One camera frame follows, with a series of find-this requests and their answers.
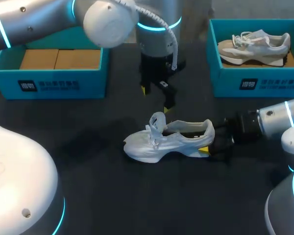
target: blue cardboard box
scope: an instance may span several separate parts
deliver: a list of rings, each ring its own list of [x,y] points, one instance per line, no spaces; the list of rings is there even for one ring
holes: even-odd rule
[[[215,97],[294,97],[294,68],[225,68],[218,43],[242,32],[264,30],[291,36],[294,57],[294,20],[210,20],[207,61]]]
[[[27,49],[100,50],[98,69],[20,70]],[[81,27],[0,52],[0,91],[6,99],[104,98],[109,50],[95,46]]]

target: cardboard box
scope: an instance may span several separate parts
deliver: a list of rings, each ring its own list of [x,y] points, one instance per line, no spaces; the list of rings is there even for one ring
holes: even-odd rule
[[[21,70],[52,70],[58,57],[57,49],[26,50]]]
[[[59,50],[54,69],[97,70],[100,64],[99,50]]]
[[[62,50],[73,54],[65,58]],[[108,55],[81,27],[2,50],[0,91],[6,99],[104,98]]]
[[[291,36],[291,52],[284,67],[248,62],[222,63],[218,43],[242,32],[264,30],[270,35]],[[294,97],[294,20],[211,20],[207,61],[215,97]]]

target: white sneaker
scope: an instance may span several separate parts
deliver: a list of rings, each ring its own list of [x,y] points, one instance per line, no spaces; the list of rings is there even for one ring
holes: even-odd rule
[[[202,136],[186,138],[181,133],[204,132]],[[215,129],[210,120],[201,123],[174,121],[166,125],[166,116],[155,113],[146,130],[130,135],[124,141],[125,153],[140,162],[157,163],[170,152],[180,152],[189,157],[204,158],[208,154],[198,149],[210,145],[215,137]]]
[[[272,36],[263,30],[232,35],[232,40],[218,43],[220,57],[231,64],[241,65],[248,60],[257,60],[266,65],[284,66],[283,58],[291,47],[288,33]]]

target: cable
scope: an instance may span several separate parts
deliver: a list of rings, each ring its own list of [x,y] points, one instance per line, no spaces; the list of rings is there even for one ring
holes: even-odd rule
[[[126,7],[131,8],[129,5],[126,5],[126,2],[122,1],[122,0],[113,0],[116,3],[122,4]],[[177,39],[175,34],[173,33],[172,29],[170,29],[170,26],[163,20],[161,19],[159,16],[157,16],[156,14],[152,13],[151,11],[140,7],[140,6],[135,6],[136,11],[153,19],[154,21],[156,21],[157,23],[159,23],[162,27],[164,27],[166,29],[166,31],[169,33],[170,37],[173,40],[173,61],[172,61],[172,70],[176,70],[177,69],[177,57],[178,57],[178,43],[177,43]]]

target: shoe sole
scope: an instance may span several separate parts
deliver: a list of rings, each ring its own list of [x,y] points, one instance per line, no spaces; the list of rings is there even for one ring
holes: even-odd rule
[[[179,152],[187,157],[191,157],[191,158],[207,158],[209,157],[208,154],[204,154],[204,153],[200,153],[198,148],[192,149],[192,148],[186,148],[186,149],[181,149],[179,151],[174,151],[174,152]],[[139,162],[143,162],[143,163],[157,163],[159,162],[166,154],[161,154],[158,155],[156,157],[153,158],[137,158],[135,156],[131,156],[130,154],[125,153],[127,156],[129,156],[130,158],[139,161]]]
[[[230,57],[226,57],[224,55],[220,55],[220,57],[231,63],[234,65],[242,65],[243,63],[245,63],[246,61],[249,60],[257,60],[265,65],[270,65],[270,66],[276,66],[276,67],[281,67],[284,66],[284,59],[283,58],[274,58],[274,57],[251,57],[251,58],[245,58],[245,59],[234,59],[234,58],[230,58]]]

